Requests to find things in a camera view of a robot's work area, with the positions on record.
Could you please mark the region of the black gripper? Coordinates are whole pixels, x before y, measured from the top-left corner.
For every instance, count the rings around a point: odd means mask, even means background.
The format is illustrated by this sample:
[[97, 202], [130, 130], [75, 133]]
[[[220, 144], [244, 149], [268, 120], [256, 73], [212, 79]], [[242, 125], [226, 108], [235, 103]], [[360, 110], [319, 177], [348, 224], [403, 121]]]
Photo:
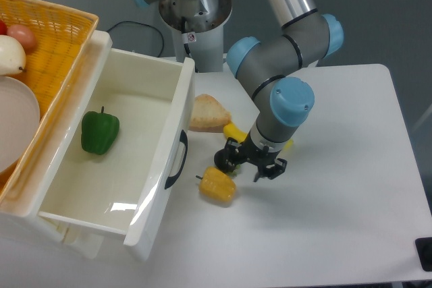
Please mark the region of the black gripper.
[[235, 170], [242, 163], [251, 163], [257, 166], [253, 181], [261, 178], [275, 179], [286, 171], [287, 160], [277, 158], [279, 150], [274, 151], [269, 146], [258, 147], [250, 134], [243, 143], [229, 137], [222, 151], [222, 169]]

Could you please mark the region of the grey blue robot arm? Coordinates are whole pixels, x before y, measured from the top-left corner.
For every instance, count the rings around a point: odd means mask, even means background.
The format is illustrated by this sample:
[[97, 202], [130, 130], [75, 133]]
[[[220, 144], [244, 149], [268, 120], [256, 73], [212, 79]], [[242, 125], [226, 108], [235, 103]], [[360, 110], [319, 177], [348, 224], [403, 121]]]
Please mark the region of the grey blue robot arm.
[[176, 59], [194, 60], [198, 72], [227, 64], [259, 115], [244, 140], [228, 138], [214, 156], [215, 166], [230, 173], [243, 163], [257, 168], [256, 177], [273, 179], [286, 170], [279, 158], [284, 145], [306, 120], [315, 101], [311, 87], [293, 78], [302, 69], [337, 51], [344, 31], [332, 15], [320, 14], [313, 0], [269, 0], [281, 35], [263, 44], [254, 37], [223, 51], [223, 27], [232, 13], [232, 0], [135, 0], [159, 6], [171, 29]]

